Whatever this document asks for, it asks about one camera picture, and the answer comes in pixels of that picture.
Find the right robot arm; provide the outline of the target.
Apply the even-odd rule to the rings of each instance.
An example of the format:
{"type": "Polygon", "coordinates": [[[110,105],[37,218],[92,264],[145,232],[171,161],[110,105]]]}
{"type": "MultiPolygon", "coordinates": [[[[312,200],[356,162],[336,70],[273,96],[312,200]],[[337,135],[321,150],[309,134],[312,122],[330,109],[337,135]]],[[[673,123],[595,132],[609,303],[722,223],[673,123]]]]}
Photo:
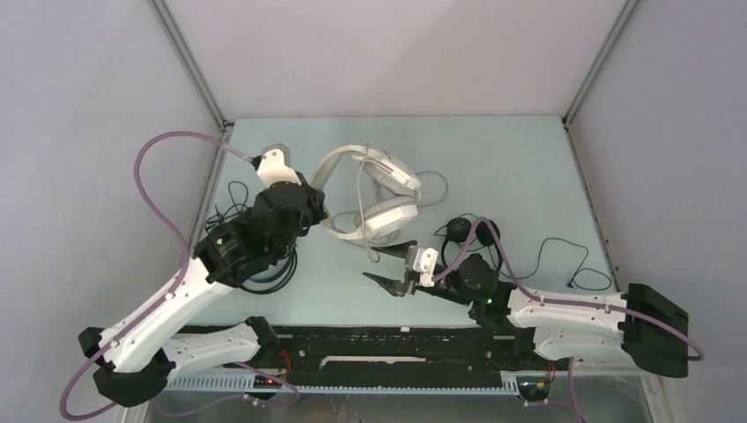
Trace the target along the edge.
{"type": "Polygon", "coordinates": [[[577,359],[632,363],[670,378],[689,374],[689,315],[651,286],[630,284],[605,295],[548,293],[500,280],[478,253],[449,271],[438,251],[415,241],[381,251],[404,260],[403,277],[368,272],[366,278],[395,297],[424,292],[467,306],[469,318],[487,330],[514,329],[512,354],[521,367],[577,359]]]}

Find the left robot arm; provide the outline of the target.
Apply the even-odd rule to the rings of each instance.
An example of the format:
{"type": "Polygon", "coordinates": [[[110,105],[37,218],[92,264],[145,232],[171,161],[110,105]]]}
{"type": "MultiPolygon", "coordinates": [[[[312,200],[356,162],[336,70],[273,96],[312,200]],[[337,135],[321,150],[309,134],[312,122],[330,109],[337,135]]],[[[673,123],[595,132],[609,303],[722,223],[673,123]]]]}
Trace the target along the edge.
{"type": "Polygon", "coordinates": [[[279,338],[260,316],[203,335],[177,334],[201,310],[292,256],[298,238],[326,219],[324,198],[305,180],[271,184],[252,207],[200,240],[185,270],[137,311],[114,327],[82,331],[78,342],[97,365],[97,391],[131,407],[156,397],[173,380],[210,367],[274,363],[279,338]]]}

